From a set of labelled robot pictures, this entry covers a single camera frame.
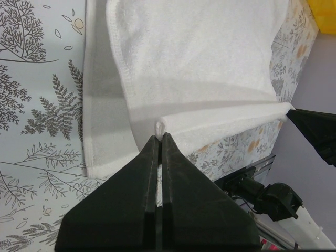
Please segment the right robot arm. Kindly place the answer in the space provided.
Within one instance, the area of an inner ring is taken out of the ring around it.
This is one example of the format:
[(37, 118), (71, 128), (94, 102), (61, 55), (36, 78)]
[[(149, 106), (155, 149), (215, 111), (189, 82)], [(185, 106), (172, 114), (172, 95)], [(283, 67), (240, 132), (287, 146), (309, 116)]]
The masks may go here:
[[(318, 155), (328, 165), (335, 165), (335, 114), (297, 109), (289, 110), (287, 117)], [(256, 213), (266, 214), (278, 223), (302, 249), (335, 249), (290, 186), (284, 183), (263, 186), (242, 175), (234, 194), (252, 203)]]

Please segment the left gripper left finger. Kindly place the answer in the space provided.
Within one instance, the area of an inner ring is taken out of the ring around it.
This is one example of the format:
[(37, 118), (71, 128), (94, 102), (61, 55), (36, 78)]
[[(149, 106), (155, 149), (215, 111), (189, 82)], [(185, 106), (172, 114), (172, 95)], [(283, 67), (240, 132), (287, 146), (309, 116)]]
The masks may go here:
[(155, 251), (159, 141), (141, 152), (62, 219), (55, 251)]

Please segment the white towel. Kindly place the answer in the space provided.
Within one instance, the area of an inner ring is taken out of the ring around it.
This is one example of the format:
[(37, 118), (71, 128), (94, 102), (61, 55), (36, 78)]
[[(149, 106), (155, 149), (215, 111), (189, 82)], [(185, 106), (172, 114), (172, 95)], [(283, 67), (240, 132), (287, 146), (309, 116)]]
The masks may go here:
[(111, 176), (149, 137), (189, 155), (282, 119), (271, 45), (287, 1), (86, 1), (83, 149)]

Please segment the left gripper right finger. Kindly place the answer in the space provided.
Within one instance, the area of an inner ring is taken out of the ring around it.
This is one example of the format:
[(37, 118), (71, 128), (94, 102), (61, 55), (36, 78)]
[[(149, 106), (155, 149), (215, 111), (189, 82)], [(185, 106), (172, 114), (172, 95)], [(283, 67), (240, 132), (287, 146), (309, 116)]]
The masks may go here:
[(252, 218), (179, 150), (162, 138), (162, 248), (168, 251), (258, 251)]

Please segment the yellow plastic tray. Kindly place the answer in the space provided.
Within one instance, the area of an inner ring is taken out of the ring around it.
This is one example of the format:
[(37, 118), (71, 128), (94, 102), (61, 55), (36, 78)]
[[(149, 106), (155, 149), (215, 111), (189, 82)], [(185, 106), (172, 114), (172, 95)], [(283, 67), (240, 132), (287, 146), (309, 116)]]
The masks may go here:
[(320, 31), (335, 35), (335, 0), (307, 0)]

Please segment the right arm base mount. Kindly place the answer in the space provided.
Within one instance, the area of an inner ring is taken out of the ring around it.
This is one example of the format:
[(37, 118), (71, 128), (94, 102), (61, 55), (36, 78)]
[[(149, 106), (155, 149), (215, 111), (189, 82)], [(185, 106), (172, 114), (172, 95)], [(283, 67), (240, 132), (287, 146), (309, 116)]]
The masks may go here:
[(233, 200), (239, 200), (247, 206), (253, 206), (266, 188), (264, 183), (275, 157), (275, 154), (271, 154), (215, 180), (214, 183)]

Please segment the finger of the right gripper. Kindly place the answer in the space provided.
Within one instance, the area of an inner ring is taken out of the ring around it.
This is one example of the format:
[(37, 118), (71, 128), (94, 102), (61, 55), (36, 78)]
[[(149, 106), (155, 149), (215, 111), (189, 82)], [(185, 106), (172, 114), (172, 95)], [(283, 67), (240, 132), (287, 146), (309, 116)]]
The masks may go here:
[(335, 166), (335, 114), (291, 109), (287, 117), (319, 156), (328, 165)]

